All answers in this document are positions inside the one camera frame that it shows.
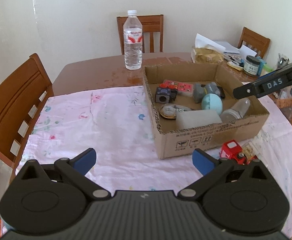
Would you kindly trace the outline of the red toy train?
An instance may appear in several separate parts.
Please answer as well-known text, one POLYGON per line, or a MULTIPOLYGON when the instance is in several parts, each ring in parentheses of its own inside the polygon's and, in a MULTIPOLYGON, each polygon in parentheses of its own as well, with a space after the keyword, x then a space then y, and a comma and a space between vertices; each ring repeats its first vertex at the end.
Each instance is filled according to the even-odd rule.
POLYGON ((240 165, 245 164, 247 160, 243 154, 242 147, 236 140, 223 143, 220 151, 220 158, 235 160, 240 165))

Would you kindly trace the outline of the clear plastic cup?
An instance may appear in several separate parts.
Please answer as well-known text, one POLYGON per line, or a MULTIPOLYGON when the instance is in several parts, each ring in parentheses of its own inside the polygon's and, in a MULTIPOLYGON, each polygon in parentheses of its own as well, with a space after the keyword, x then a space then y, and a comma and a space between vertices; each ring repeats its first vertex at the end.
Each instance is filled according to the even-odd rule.
POLYGON ((250 107, 250 100, 243 98, 238 100, 231 108, 226 109, 220 115, 222 122, 236 121, 242 119, 250 107))

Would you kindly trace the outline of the glass jar silver lid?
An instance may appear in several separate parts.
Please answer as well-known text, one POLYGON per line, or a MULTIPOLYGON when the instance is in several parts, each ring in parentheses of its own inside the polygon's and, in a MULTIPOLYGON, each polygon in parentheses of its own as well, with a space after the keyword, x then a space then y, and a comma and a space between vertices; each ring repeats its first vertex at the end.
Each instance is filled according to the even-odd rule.
POLYGON ((256 149, 255 147, 250 144, 247 143, 245 145, 243 145, 242 147, 242 153, 246 158, 246 164, 249 164, 252 160, 257 159, 258 157, 256 156, 256 149))

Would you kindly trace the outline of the light blue round case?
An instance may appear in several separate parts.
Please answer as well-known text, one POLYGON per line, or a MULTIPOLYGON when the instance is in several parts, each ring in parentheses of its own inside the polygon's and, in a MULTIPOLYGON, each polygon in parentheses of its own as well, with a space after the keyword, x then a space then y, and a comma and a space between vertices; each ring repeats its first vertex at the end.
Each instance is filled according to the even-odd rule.
POLYGON ((217 94, 209 93, 203 97, 201 108, 203 110, 215 110, 220 115, 223 111, 223 103, 217 94))

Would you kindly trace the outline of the white plastic container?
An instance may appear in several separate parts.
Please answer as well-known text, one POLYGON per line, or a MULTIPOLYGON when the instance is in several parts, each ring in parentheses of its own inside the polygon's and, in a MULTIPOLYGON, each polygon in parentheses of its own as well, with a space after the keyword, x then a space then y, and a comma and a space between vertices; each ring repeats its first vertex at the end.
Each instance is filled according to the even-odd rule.
POLYGON ((190 129, 220 123, 222 123, 220 116, 211 109, 178 112, 176 115, 177 129, 190 129))

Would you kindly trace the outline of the grey toy elephant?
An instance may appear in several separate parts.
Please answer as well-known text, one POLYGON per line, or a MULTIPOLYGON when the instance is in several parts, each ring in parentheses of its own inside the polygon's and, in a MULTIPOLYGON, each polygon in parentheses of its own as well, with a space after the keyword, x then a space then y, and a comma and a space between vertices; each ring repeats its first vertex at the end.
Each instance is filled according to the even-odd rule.
POLYGON ((201 103, 207 94, 216 94, 221 97, 221 92, 215 82, 210 82, 203 86, 200 83, 194 84, 193 99, 195 103, 201 103))

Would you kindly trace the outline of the red card box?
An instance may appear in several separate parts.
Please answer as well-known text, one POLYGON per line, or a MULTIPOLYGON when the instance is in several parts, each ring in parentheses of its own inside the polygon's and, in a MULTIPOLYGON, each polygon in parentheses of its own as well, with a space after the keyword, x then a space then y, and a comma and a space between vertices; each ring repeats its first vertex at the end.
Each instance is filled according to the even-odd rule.
POLYGON ((192 97, 194 91, 194 85, 191 83, 164 80, 163 83, 170 89, 176 89, 177 94, 192 97))

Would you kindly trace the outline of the blue black toy cube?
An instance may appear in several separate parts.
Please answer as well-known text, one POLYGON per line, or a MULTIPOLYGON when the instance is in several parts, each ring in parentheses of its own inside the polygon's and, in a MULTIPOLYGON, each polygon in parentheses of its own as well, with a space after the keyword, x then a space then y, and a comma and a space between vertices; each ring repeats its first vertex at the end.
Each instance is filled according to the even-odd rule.
POLYGON ((162 83, 156 89, 155 102, 166 104, 175 101, 177 93, 178 90, 174 87, 174 85, 162 83))

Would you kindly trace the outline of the large clear plastic jar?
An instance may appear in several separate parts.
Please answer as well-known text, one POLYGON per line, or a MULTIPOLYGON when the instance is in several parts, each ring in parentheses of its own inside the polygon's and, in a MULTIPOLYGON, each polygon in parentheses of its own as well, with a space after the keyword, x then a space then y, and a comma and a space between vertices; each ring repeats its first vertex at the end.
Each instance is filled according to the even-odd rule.
POLYGON ((270 98, 274 101, 276 106, 280 109, 282 114, 292 122, 292 86, 278 90, 270 94, 270 98))

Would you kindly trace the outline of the wooden chair far right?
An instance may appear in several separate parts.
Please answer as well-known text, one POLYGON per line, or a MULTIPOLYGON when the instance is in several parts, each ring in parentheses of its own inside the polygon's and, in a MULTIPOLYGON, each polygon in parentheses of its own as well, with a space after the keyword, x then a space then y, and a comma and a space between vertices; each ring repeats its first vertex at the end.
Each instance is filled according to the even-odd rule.
POLYGON ((270 43, 271 40, 269 38, 264 37, 247 27, 243 27, 237 47, 240 48, 242 45, 245 45, 257 52, 257 55, 264 59, 270 43))

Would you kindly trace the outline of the wooden chair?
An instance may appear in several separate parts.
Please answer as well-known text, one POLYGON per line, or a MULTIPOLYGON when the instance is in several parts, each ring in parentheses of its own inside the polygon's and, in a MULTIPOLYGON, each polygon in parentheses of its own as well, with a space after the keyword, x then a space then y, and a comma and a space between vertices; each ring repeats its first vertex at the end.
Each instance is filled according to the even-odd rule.
MULTIPOLYGON (((127 16, 117 16, 117 28, 119 33, 119 40, 121 44, 121 52, 124 55, 124 34, 123 34, 123 25, 127 20, 127 16)), ((163 22, 164 15, 145 15, 137 16, 139 21, 143 26, 143 33, 149 33, 150 43, 149 51, 154 53, 154 33, 160 33, 160 48, 159 52, 163 52, 163 22)))
POLYGON ((247 27, 243 27, 237 47, 240 48, 242 45, 245 45, 257 52, 257 55, 264 59, 270 43, 271 40, 269 38, 264 37, 247 27))
POLYGON ((52 96, 51 80, 36 53, 0 84, 0 160, 12 168, 10 180, 14 179, 29 135, 52 96))

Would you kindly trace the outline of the pink floral tablecloth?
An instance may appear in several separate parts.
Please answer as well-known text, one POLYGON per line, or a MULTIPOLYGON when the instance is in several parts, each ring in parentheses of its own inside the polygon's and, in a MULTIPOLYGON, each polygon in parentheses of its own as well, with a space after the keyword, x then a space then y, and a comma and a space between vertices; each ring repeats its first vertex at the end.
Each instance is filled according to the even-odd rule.
MULTIPOLYGON (((292 236, 292 126, 269 97, 260 103, 269 117, 252 144, 288 198, 290 213, 283 232, 292 236)), ((22 162, 52 163, 92 147, 97 164, 87 176, 111 192, 177 192, 199 179, 190 156, 160 160, 154 141, 143 87, 78 92, 47 102, 22 162)), ((98 211, 80 231, 71 230, 68 239, 198 239, 208 233, 190 211, 168 203, 155 205, 149 218, 128 219, 126 213, 122 207, 115 215, 98 211)))

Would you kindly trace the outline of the wooden chair left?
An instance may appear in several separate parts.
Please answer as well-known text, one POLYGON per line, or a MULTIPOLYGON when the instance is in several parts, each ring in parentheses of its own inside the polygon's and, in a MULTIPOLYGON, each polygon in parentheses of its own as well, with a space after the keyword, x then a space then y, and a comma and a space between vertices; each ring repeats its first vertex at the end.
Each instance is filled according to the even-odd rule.
POLYGON ((10 180, 14 179, 29 135, 52 96, 51 80, 36 53, 0 84, 0 160, 12 168, 10 180))

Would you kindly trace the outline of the wooden chair far middle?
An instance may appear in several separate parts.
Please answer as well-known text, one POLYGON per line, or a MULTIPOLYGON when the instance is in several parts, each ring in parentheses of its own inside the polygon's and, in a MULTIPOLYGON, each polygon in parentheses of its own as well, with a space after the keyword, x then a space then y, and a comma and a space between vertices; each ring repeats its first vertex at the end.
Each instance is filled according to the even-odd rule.
MULTIPOLYGON (((127 20, 127 16, 117 16, 117 28, 119 33, 119 40, 121 44, 121 52, 124 55, 124 34, 123 34, 123 25, 127 20)), ((149 33, 150 43, 149 51, 154 53, 154 33, 160 33, 160 48, 159 52, 163 52, 163 22, 164 15, 145 15, 137 16, 139 21, 143 26, 143 33, 149 33)))

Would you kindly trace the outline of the clear water bottle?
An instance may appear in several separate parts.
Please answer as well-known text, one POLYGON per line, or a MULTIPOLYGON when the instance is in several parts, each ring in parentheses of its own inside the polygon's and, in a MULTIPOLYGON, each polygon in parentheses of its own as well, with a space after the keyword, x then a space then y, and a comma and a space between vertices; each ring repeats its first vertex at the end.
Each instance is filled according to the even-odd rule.
POLYGON ((123 25, 125 67, 138 70, 142 66, 143 27, 137 10, 128 10, 127 13, 128 18, 123 25))

